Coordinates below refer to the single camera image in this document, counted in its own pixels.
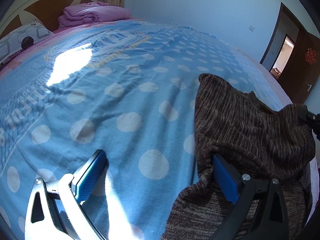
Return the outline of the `brown knit sun-pattern sweater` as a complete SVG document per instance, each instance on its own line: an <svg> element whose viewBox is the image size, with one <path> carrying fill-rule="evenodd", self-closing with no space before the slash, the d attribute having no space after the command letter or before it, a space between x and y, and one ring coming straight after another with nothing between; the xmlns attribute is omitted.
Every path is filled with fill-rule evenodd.
<svg viewBox="0 0 320 240"><path fill-rule="evenodd" d="M220 154L255 180L279 180L288 211L289 238L303 230L312 208L312 130L298 118L304 105L270 109L213 74L201 74L194 137L199 180L176 198L162 239L209 239L232 208L214 179Z"/></svg>

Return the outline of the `brown wooden door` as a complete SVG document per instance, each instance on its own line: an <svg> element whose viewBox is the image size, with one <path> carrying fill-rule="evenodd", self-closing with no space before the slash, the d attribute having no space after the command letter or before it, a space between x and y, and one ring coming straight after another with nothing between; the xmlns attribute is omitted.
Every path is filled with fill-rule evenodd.
<svg viewBox="0 0 320 240"><path fill-rule="evenodd" d="M316 51L316 63L305 61L308 48ZM311 33L299 32L293 51L278 78L278 83L293 103L304 103L319 78L319 38ZM312 84L307 92L306 82Z"/></svg>

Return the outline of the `red double-happiness door decoration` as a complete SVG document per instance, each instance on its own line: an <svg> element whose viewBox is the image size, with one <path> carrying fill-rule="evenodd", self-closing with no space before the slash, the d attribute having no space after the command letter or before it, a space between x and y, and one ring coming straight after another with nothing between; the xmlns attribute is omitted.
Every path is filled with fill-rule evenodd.
<svg viewBox="0 0 320 240"><path fill-rule="evenodd" d="M305 61L310 65L316 63L316 51L312 48L308 48L305 53Z"/></svg>

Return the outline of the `blue pink polka-dot bedspread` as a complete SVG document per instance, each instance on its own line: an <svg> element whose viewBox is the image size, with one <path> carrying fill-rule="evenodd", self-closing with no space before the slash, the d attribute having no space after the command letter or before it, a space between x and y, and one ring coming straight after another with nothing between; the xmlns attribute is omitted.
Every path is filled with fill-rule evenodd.
<svg viewBox="0 0 320 240"><path fill-rule="evenodd" d="M105 239L162 239L178 195L198 182L195 101L213 74L274 111L293 105L244 54L194 29L141 20L82 25L18 54L1 75L1 219L25 239L36 178L108 166L84 213Z"/></svg>

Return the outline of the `grey patterned pillow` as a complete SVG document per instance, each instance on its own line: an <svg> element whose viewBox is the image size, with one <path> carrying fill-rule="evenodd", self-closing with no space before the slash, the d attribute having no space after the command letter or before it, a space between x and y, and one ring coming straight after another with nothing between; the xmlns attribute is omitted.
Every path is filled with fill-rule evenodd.
<svg viewBox="0 0 320 240"><path fill-rule="evenodd" d="M20 52L53 36L39 21L23 25L1 38L1 64L7 63Z"/></svg>

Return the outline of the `folded purple blanket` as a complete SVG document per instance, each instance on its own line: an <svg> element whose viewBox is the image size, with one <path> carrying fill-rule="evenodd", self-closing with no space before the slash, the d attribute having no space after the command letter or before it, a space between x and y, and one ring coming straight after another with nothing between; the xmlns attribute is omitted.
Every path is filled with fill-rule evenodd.
<svg viewBox="0 0 320 240"><path fill-rule="evenodd" d="M64 28L89 23L126 20L130 17L129 9L111 6L104 2L89 2L65 7L58 22L59 28Z"/></svg>

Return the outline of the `cream and wood headboard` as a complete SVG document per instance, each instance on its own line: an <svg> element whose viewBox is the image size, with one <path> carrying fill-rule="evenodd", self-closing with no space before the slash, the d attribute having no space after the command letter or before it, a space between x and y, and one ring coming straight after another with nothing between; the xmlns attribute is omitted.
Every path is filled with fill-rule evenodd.
<svg viewBox="0 0 320 240"><path fill-rule="evenodd" d="M15 0L1 19L1 37L33 20L56 31L65 7L94 1L97 0Z"/></svg>

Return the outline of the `white wall switch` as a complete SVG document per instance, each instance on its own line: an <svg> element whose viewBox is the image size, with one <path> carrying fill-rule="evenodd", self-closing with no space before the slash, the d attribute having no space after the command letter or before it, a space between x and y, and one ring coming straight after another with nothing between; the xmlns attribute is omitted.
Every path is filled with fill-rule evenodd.
<svg viewBox="0 0 320 240"><path fill-rule="evenodd" d="M250 25L250 26L249 26L249 30L250 30L251 32L253 32L253 31L255 30L255 27L253 27L252 25Z"/></svg>

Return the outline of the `dark brown door frame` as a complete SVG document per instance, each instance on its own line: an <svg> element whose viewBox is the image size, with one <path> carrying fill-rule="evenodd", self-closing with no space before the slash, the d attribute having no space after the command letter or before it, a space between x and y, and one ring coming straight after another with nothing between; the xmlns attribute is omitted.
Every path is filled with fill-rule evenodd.
<svg viewBox="0 0 320 240"><path fill-rule="evenodd" d="M260 64L270 71L282 50L286 38L288 37L295 44L299 32L305 33L305 27L293 12L281 2L274 31L260 60Z"/></svg>

